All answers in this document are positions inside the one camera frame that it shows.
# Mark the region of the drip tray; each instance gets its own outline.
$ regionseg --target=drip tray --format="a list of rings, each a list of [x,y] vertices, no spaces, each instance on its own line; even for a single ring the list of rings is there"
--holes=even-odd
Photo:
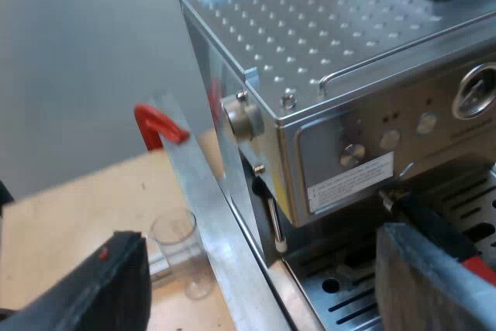
[[[422,197],[456,230],[477,246],[496,268],[496,177],[493,171],[471,174]],[[375,229],[350,237],[350,243],[326,247],[313,255],[286,258],[300,289],[327,330],[382,330],[374,295]]]

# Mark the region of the wooden table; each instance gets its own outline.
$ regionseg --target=wooden table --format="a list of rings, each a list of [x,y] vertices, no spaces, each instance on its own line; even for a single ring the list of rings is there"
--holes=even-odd
[[[198,142],[214,173],[222,174],[213,131]],[[188,204],[162,150],[6,206],[0,308],[19,309],[31,302],[115,230],[146,233],[157,215],[176,208]],[[153,290],[148,330],[197,329],[235,329],[218,285],[201,301],[186,298],[177,282]]]

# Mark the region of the espresso machine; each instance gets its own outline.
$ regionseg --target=espresso machine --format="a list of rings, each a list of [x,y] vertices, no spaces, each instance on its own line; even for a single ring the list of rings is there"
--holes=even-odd
[[[496,267],[496,0],[180,1],[223,191],[295,328],[382,329],[391,190]]]

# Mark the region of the warning label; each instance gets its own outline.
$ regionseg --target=warning label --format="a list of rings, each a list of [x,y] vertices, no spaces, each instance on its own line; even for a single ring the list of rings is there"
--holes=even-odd
[[[307,189],[310,212],[316,212],[393,176],[394,152],[338,174]]]

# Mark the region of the red tool handle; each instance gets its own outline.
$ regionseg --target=red tool handle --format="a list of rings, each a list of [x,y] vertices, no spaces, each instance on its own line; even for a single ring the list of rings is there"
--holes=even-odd
[[[134,117],[146,148],[151,151],[162,149],[159,133],[172,143],[182,143],[189,138],[189,132],[179,127],[168,116],[148,104],[134,107]]]
[[[480,257],[471,257],[470,259],[465,260],[463,265],[475,275],[478,275],[493,286],[496,286],[496,272],[487,266]]]

